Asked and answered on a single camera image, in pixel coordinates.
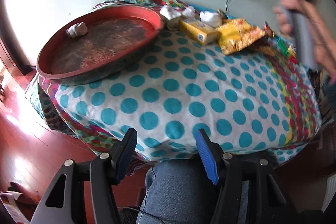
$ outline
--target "wooden floor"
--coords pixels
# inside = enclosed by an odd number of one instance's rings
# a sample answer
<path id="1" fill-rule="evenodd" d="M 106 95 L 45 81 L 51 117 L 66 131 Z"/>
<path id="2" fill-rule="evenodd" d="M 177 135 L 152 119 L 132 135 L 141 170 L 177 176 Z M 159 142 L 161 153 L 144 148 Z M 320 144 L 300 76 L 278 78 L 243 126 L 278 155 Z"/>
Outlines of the wooden floor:
<path id="1" fill-rule="evenodd" d="M 0 190 L 11 181 L 43 196 L 65 160 L 83 162 L 95 154 L 80 140 L 51 130 L 24 97 L 35 72 L 10 78 L 5 86 L 6 99 L 0 103 Z M 146 170 L 125 178 L 113 188 L 118 206 L 134 206 L 144 188 Z M 85 183 L 88 223 L 94 223 L 89 184 Z"/>

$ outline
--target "jeans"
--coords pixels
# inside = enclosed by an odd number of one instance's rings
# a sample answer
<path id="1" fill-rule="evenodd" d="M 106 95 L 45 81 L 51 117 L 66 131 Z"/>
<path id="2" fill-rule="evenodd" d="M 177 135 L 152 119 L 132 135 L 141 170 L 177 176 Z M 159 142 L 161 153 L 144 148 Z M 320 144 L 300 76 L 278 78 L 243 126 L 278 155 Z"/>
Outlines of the jeans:
<path id="1" fill-rule="evenodd" d="M 146 174 L 146 197 L 140 210 L 166 224 L 208 224 L 218 199 L 218 189 L 208 179 L 200 159 L 166 160 Z M 245 223 L 248 186 L 243 184 L 238 223 Z M 139 213 L 137 224 L 159 221 Z"/>

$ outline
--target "electrical cord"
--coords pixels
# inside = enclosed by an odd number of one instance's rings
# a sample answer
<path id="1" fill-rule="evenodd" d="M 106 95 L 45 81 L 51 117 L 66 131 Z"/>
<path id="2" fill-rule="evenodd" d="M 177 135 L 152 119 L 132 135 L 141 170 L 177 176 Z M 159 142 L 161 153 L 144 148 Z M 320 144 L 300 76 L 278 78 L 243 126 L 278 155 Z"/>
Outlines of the electrical cord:
<path id="1" fill-rule="evenodd" d="M 154 218 L 154 219 L 160 221 L 162 224 L 166 224 L 166 223 L 165 223 L 163 220 L 161 220 L 160 218 L 158 218 L 158 217 L 156 217 L 156 216 L 154 216 L 154 215 L 151 215 L 151 214 L 149 214 L 149 213 L 146 213 L 146 212 L 144 212 L 144 211 L 141 211 L 141 210 L 139 210 L 139 209 L 136 209 L 136 208 L 132 208 L 132 207 L 118 207 L 118 209 L 130 209 L 130 210 L 134 210 L 134 211 L 137 211 L 137 212 L 142 213 L 142 214 L 144 214 L 144 215 L 147 215 L 147 216 L 149 216 L 149 217 L 152 217 L 152 218 Z"/>

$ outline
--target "metal screw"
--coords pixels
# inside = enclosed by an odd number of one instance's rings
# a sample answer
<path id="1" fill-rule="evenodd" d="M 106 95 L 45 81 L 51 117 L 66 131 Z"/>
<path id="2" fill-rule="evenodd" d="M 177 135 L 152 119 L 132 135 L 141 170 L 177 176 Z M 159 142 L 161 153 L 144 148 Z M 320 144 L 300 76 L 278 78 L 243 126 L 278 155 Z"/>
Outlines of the metal screw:
<path id="1" fill-rule="evenodd" d="M 73 164 L 73 160 L 66 160 L 65 162 L 64 162 L 64 165 L 65 166 L 70 166 L 70 165 L 72 165 Z"/>
<path id="2" fill-rule="evenodd" d="M 100 154 L 99 158 L 101 158 L 102 160 L 104 160 L 104 159 L 107 159 L 109 156 L 110 156 L 109 153 L 104 152 L 104 153 Z"/>
<path id="3" fill-rule="evenodd" d="M 230 160 L 230 159 L 232 159 L 232 154 L 230 154 L 230 153 L 224 153 L 223 154 L 223 158 L 226 159 L 226 160 Z"/>
<path id="4" fill-rule="evenodd" d="M 268 161 L 267 161 L 266 159 L 261 159 L 261 160 L 259 161 L 259 163 L 260 163 L 260 165 L 262 165 L 262 166 L 266 166 L 266 165 L 268 165 Z"/>

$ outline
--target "red plastic tray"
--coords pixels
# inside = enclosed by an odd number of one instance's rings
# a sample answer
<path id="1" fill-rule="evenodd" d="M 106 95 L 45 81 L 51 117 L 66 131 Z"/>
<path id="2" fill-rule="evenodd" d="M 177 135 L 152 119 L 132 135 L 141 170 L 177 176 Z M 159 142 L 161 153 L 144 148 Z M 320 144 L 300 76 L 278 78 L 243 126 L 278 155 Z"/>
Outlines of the red plastic tray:
<path id="1" fill-rule="evenodd" d="M 88 33 L 70 38 L 66 29 L 84 22 Z M 138 61 L 163 29 L 157 12 L 134 5 L 98 10 L 79 17 L 46 43 L 37 59 L 44 78 L 65 85 L 82 85 L 106 77 Z"/>

